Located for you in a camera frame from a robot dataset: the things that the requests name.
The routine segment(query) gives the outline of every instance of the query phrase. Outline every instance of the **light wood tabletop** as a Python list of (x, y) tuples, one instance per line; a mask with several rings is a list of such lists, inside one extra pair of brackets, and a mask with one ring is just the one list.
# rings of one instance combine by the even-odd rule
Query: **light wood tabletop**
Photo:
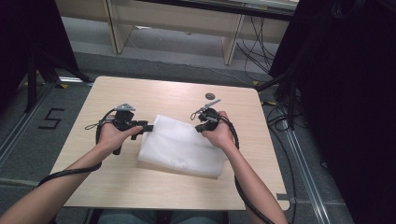
[[(135, 107), (134, 120), (152, 123), (157, 115), (193, 125), (191, 113), (210, 103), (227, 112), (239, 137), (240, 151), (276, 197), (286, 194), (258, 93), (253, 89), (122, 77), (99, 77), (78, 114), (52, 172), (63, 170), (93, 148), (95, 129), (85, 130), (123, 103)], [(65, 206), (144, 209), (245, 210), (225, 162), (221, 176), (186, 175), (137, 160), (142, 135), (127, 139), (119, 156), (110, 155)], [(289, 201), (278, 201), (283, 210)]]

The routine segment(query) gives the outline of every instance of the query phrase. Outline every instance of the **white foam sheet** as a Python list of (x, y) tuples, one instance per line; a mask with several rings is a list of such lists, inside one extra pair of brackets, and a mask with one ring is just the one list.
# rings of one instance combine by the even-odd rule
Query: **white foam sheet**
[(221, 175), (226, 156), (194, 126), (157, 115), (154, 129), (143, 134), (138, 155), (145, 161), (193, 175)]

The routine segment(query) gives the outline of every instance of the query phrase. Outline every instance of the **person's left hand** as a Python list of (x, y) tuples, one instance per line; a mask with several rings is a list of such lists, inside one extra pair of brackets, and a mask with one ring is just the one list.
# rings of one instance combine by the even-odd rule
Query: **person's left hand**
[(142, 126), (135, 126), (121, 132), (112, 123), (106, 123), (102, 127), (97, 146), (110, 155), (122, 145), (127, 137), (139, 133), (142, 129)]

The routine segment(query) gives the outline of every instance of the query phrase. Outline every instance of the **gray carpet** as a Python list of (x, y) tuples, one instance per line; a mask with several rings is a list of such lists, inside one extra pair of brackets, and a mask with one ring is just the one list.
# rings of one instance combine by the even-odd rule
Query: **gray carpet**
[[(253, 86), (252, 79), (247, 77), (247, 74), (243, 71), (217, 70), (217, 72), (214, 72), (209, 69), (186, 65), (152, 63), (143, 60), (122, 59), (84, 53), (76, 53), (76, 58), (81, 71), (92, 78), (98, 76), (117, 76), (246, 88)], [(70, 76), (64, 71), (60, 71), (59, 74), (60, 76)], [(258, 80), (268, 79), (268, 77), (263, 77), (260, 74), (250, 75)], [(260, 94), (261, 99), (273, 100), (275, 89), (271, 88), (262, 92)], [(53, 89), (39, 108), (34, 120), (23, 134), (20, 142), (16, 145), (4, 165), (0, 167), (0, 177), (35, 182), (45, 177), (55, 163), (89, 91), (90, 87), (79, 85), (69, 85), (66, 89)], [(26, 92), (26, 86), (21, 86), (8, 109), (1, 114), (1, 141), (4, 141), (22, 115), (26, 102)], [(53, 117), (61, 119), (57, 128), (54, 130), (39, 129), (39, 126), (52, 126), (54, 124), (54, 121), (44, 120), (44, 117), (47, 116), (52, 108), (64, 109), (64, 111), (52, 112)], [(271, 106), (263, 107), (266, 115), (268, 115), (271, 109)], [(309, 132), (309, 124), (308, 128), (304, 127), (306, 126), (304, 118), (297, 118), (296, 122), (300, 126), (303, 126), (296, 126), (296, 133), (304, 150), (309, 168), (318, 185), (319, 192), (326, 202), (332, 223), (353, 223), (346, 206), (343, 204), (342, 197), (332, 180), (331, 174), (320, 165), (321, 157), (315, 141)], [(285, 154), (282, 146), (272, 134), (285, 186), (289, 197), (293, 197), (293, 194), (295, 194), (297, 198), (294, 223), (318, 223), (306, 193), (304, 182), (300, 177), (295, 160), (290, 152), (286, 135), (282, 132), (276, 133), (286, 149)], [(287, 163), (287, 156), (290, 158), (291, 167)], [(291, 178), (291, 171), (294, 173), (294, 178)], [(293, 185), (296, 188), (296, 192), (293, 192)], [(26, 187), (11, 187), (1, 184), (0, 195), (2, 200), (0, 202), (0, 214), (4, 213), (11, 204), (16, 202), (29, 190), (30, 188)], [(58, 216), (58, 223), (84, 223), (88, 213), (89, 210), (86, 208), (64, 208)], [(285, 213), (288, 220), (291, 221), (293, 204)], [(243, 211), (231, 211), (229, 217), (230, 223), (248, 223), (246, 213)]]

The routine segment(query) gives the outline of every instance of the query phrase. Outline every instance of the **jeans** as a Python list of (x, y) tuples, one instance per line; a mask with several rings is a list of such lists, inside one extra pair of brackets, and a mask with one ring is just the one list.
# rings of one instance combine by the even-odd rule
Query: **jeans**
[[(98, 224), (155, 224), (156, 211), (107, 209), (99, 217)], [(221, 224), (222, 212), (174, 211), (170, 224)]]

